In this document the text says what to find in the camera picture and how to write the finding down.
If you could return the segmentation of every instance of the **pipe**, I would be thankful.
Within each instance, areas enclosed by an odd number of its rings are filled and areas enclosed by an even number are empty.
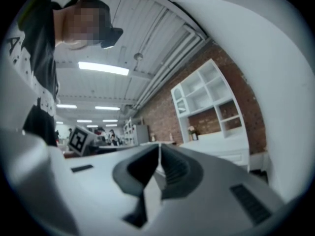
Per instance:
[[[196,32],[192,30],[191,28],[184,25],[184,28],[190,33],[190,35],[179,45],[178,48],[172,53],[172,55],[167,59],[167,61],[164,63],[164,65],[158,70],[157,74],[153,77],[153,79],[148,84],[147,88],[144,90],[144,92],[141,94],[140,98],[138,99],[137,103],[135,104],[135,108],[139,105],[141,100],[144,96],[146,96],[147,92],[151,89],[152,85],[155,83],[155,81],[160,77],[161,73],[164,71],[164,69],[168,66],[168,64],[175,58],[175,56],[184,48],[184,46],[196,35]]]
[[[194,48],[194,46],[197,45],[199,41],[200,41],[200,37],[198,36],[193,42],[190,43],[189,46],[187,46],[186,51],[185,51],[185,52],[182,52],[181,55],[179,55],[179,56],[176,58],[176,60],[173,61],[172,65],[176,65],[177,62],[180,61],[180,59],[181,59],[188,51],[190,51],[192,48]],[[139,105],[144,105],[144,104],[151,98],[151,96],[152,96],[157,90],[159,90],[159,89],[161,88],[161,86],[163,85],[163,83],[161,84],[161,82],[162,82],[162,81],[165,81],[164,78],[167,76],[168,73],[171,72],[171,70],[172,70],[172,69],[167,69],[167,70],[165,70],[165,72],[162,74],[162,76],[160,76],[160,80],[158,80],[158,81],[154,84],[154,86],[152,87],[153,89],[151,90],[151,92],[146,95],[146,97],[139,103]]]
[[[196,39],[191,42],[184,51],[181,52],[180,55],[178,55],[178,57],[172,62],[172,64],[170,64],[167,69],[164,71],[164,73],[162,74],[162,76],[160,77],[161,80],[165,78],[165,76],[174,68],[174,66],[183,58],[184,55],[186,55],[198,42],[200,41],[200,37],[197,36]],[[152,86],[153,90],[155,89],[155,87],[157,86],[158,83],[160,83],[161,81],[156,81],[155,84]]]

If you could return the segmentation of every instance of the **white ceiling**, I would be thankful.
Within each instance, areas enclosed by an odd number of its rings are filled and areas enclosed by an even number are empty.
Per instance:
[[[69,0],[54,1],[64,5]],[[64,44],[56,48],[61,103],[78,106],[75,110],[57,109],[64,121],[92,119],[100,124],[102,119],[125,120],[125,106],[137,102],[164,62],[189,37],[184,25],[202,34],[194,21],[168,0],[102,1],[110,7],[113,26],[124,29],[124,34],[107,50],[94,46],[72,51]],[[134,59],[136,53],[144,57],[139,63]],[[80,70],[79,61],[124,67],[130,73],[123,76]],[[100,111],[95,106],[115,106],[121,111]]]

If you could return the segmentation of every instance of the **black t-shirt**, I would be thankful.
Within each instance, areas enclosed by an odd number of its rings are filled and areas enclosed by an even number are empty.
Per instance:
[[[16,69],[38,97],[25,121],[24,130],[40,136],[48,145],[56,146],[54,115],[58,82],[50,0],[33,2],[18,19],[11,36],[7,39],[11,45],[10,57],[13,63],[19,63]]]

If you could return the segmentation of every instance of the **ceiling light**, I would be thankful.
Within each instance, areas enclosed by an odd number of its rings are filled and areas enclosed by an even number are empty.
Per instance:
[[[77,122],[92,122],[91,120],[77,120]]]
[[[120,108],[116,108],[116,107],[100,107],[100,106],[96,106],[95,109],[100,109],[100,110],[120,110]]]
[[[104,50],[105,49],[109,49],[109,48],[113,48],[114,46],[113,45],[111,45],[111,46],[109,46],[109,47],[105,47],[105,48],[103,48]]]
[[[103,120],[103,122],[118,122],[118,120]]]
[[[76,105],[57,104],[57,108],[77,108]]]
[[[121,75],[128,75],[129,69],[113,66],[113,65],[104,65],[90,62],[79,62],[79,68],[85,70],[101,71],[107,73],[116,73]]]

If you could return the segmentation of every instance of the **person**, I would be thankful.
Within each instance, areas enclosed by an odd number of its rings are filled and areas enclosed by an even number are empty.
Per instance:
[[[58,81],[55,47],[113,47],[123,30],[111,24],[110,9],[100,0],[70,0],[63,8],[51,0],[29,0],[5,39],[3,50],[13,69],[35,91],[37,100],[23,129],[57,146],[54,115]]]
[[[69,131],[69,137],[68,138],[70,139],[71,134],[72,134],[72,128],[69,128],[68,131]]]
[[[119,145],[121,145],[120,139],[118,138],[118,136],[116,136],[114,130],[113,130],[113,129],[109,130],[109,133],[110,133],[110,137],[111,137],[112,144],[113,144],[114,146],[119,146]]]
[[[105,129],[101,127],[101,128],[99,128],[99,130],[101,132],[100,136],[101,136],[102,141],[106,142],[106,140],[108,139],[108,135],[106,134]]]
[[[55,139],[56,139],[56,143],[59,143],[59,131],[58,130],[55,131]]]

